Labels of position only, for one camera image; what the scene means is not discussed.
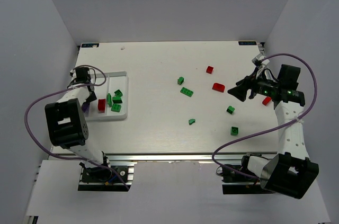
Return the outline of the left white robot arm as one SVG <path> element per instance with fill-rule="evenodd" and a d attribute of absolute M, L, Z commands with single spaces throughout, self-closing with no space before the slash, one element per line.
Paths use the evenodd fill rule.
<path fill-rule="evenodd" d="M 92 168 L 96 164 L 108 167 L 104 152 L 88 141 L 89 130 L 83 107 L 89 107 L 90 103 L 97 100 L 90 70 L 85 66 L 71 70 L 72 80 L 65 95 L 45 106 L 48 132 L 53 146 L 69 150 L 89 162 L 85 167 Z"/>

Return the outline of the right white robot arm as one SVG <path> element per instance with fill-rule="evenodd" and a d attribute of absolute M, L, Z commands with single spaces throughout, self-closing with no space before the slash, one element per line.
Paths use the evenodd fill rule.
<path fill-rule="evenodd" d="M 299 116 L 304 112 L 305 96 L 297 90 L 299 67 L 282 65 L 277 79 L 258 75 L 258 69 L 238 81 L 228 94 L 240 101 L 256 94 L 270 97 L 280 129 L 277 155 L 268 160 L 259 155 L 247 154 L 240 170 L 256 175 L 262 189 L 301 199 L 319 173 L 318 164 L 309 159 L 304 130 Z"/>

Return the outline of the purple red flower lego figure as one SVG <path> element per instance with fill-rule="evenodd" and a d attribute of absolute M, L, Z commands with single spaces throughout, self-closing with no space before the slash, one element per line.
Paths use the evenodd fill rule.
<path fill-rule="evenodd" d="M 97 103 L 97 109 L 99 113 L 104 113 L 106 109 L 106 99 L 99 99 Z"/>

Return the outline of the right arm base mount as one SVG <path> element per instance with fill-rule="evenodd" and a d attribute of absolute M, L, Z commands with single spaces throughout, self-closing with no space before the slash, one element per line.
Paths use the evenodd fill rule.
<path fill-rule="evenodd" d="M 249 161 L 249 154 L 242 157 L 241 164 L 232 165 L 225 164 L 227 167 L 230 167 L 239 172 L 255 176 L 254 173 L 250 172 L 247 169 L 247 164 Z M 248 176 L 244 176 L 230 170 L 229 168 L 224 168 L 219 166 L 216 169 L 216 175 L 222 178 L 222 193 L 223 195 L 254 195 L 254 194 L 273 194 L 274 192 L 264 190 L 261 188 L 260 180 L 253 179 Z"/>

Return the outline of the green lego plate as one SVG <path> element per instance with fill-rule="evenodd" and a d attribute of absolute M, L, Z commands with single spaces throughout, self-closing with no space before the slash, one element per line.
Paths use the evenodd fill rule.
<path fill-rule="evenodd" d="M 107 102 L 108 107 L 112 106 L 112 96 L 110 93 L 108 93 L 106 96 L 106 102 Z"/>
<path fill-rule="evenodd" d="M 190 90 L 190 89 L 188 89 L 188 88 L 185 88 L 185 87 L 182 87 L 181 90 L 180 90 L 180 92 L 181 92 L 182 94 L 188 96 L 188 97 L 192 97 L 192 95 L 193 95 L 193 93 L 194 93 L 192 90 Z"/>

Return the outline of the purple lego plate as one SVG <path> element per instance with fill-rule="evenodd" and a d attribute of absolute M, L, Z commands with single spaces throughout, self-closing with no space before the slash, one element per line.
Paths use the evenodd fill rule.
<path fill-rule="evenodd" d="M 84 104 L 82 104 L 81 108 L 82 108 L 82 111 L 84 113 L 87 113 L 89 111 L 90 104 L 89 103 L 84 103 Z"/>

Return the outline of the small green lego brick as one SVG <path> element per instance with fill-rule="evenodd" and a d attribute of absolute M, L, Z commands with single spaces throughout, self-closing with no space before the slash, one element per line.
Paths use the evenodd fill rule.
<path fill-rule="evenodd" d="M 179 77 L 177 83 L 181 85 L 184 82 L 184 77 Z"/>

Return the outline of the red curved lego brick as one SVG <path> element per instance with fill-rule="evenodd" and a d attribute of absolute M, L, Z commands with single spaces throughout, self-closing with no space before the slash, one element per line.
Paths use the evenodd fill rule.
<path fill-rule="evenodd" d="M 212 89 L 217 92 L 223 93 L 225 91 L 225 85 L 219 84 L 219 83 L 214 83 L 212 86 Z"/>

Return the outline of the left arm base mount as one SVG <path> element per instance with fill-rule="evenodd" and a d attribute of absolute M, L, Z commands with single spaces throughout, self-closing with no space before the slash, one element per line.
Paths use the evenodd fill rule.
<path fill-rule="evenodd" d="M 80 163 L 81 175 L 78 183 L 78 191 L 87 192 L 128 192 L 131 183 L 128 180 L 128 166 L 112 166 L 126 183 L 124 185 L 115 172 L 99 167 L 86 168 L 84 163 Z"/>

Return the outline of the green curved lego brick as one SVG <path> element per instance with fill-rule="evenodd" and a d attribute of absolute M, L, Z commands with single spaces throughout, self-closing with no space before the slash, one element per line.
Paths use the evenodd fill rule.
<path fill-rule="evenodd" d="M 122 97 L 123 96 L 123 93 L 118 89 L 114 92 L 114 96 L 116 97 Z"/>

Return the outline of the small red lego brick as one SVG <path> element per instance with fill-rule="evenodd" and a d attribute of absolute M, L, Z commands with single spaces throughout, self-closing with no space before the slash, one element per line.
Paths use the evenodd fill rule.
<path fill-rule="evenodd" d="M 208 66 L 207 69 L 206 69 L 206 73 L 212 74 L 212 72 L 213 72 L 213 67 Z"/>

